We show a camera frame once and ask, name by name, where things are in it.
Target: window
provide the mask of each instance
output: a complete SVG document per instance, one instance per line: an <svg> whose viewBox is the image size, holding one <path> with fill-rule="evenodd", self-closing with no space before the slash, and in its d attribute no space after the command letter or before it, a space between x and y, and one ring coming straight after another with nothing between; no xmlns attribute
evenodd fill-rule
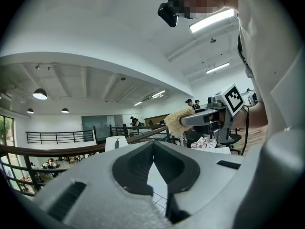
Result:
<svg viewBox="0 0 305 229"><path fill-rule="evenodd" d="M0 144L14 146L14 119L0 115Z"/></svg>

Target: black cable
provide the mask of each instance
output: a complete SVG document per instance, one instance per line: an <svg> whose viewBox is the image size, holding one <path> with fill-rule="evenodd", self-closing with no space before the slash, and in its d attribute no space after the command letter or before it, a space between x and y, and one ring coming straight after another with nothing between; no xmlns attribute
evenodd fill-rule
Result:
<svg viewBox="0 0 305 229"><path fill-rule="evenodd" d="M250 115L250 109L248 106L244 105L242 110L244 110L244 112L246 113L247 117L246 117L246 135L245 135L245 138L244 138L244 147L243 147L243 150L242 150L242 154L244 154L244 151L246 149L246 146L247 146L247 141L248 141L248 132L249 132L249 115Z"/></svg>
<svg viewBox="0 0 305 229"><path fill-rule="evenodd" d="M118 139L115 141L115 149L119 148L119 143L120 143L120 142L119 142L119 139L120 139L120 138L118 138Z"/></svg>

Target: cloth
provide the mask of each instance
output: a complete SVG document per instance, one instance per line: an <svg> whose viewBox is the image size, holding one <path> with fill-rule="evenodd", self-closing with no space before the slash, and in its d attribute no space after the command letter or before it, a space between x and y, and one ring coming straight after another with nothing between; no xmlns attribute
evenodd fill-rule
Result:
<svg viewBox="0 0 305 229"><path fill-rule="evenodd" d="M216 145L217 142L214 138L209 139L207 137L200 137L197 142L191 144L191 148L193 149L211 148L211 147L216 147Z"/></svg>
<svg viewBox="0 0 305 229"><path fill-rule="evenodd" d="M278 0L238 0L241 56L268 118L268 136L285 120L271 96L302 47L302 37Z"/></svg>

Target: wooden handrail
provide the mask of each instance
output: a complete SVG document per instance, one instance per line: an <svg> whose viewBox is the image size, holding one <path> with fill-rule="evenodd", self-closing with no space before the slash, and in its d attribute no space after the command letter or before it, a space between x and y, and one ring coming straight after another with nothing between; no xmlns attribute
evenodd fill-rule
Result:
<svg viewBox="0 0 305 229"><path fill-rule="evenodd" d="M164 127L163 125L149 125L149 126L112 126L112 129L118 128L118 129L159 129L161 127Z"/></svg>
<svg viewBox="0 0 305 229"><path fill-rule="evenodd" d="M152 130L150 132L145 132L140 135L132 136L127 138L128 143L140 141L143 138L158 134L162 131L165 131L167 126L161 125L156 130ZM10 154L16 155L26 155L33 157L66 157L66 156L77 156L77 155L85 155L96 152L103 152L105 150L105 144L98 144L87 147L76 147L76 148L65 148L65 149L33 149L33 148L25 148L25 147L15 147L15 146L6 146L0 145L0 151Z"/></svg>

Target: yellow fluffy mop head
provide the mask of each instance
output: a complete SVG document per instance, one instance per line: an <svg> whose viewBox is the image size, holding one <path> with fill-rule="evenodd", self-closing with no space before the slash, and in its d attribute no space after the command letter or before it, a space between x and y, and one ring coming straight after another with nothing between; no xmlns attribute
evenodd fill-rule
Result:
<svg viewBox="0 0 305 229"><path fill-rule="evenodd" d="M168 115L164 121L167 127L170 129L172 135L181 135L183 132L191 129L191 126L184 126L180 124L180 118L192 115L195 111L192 107L187 107L185 109L179 110L178 112L172 113Z"/></svg>

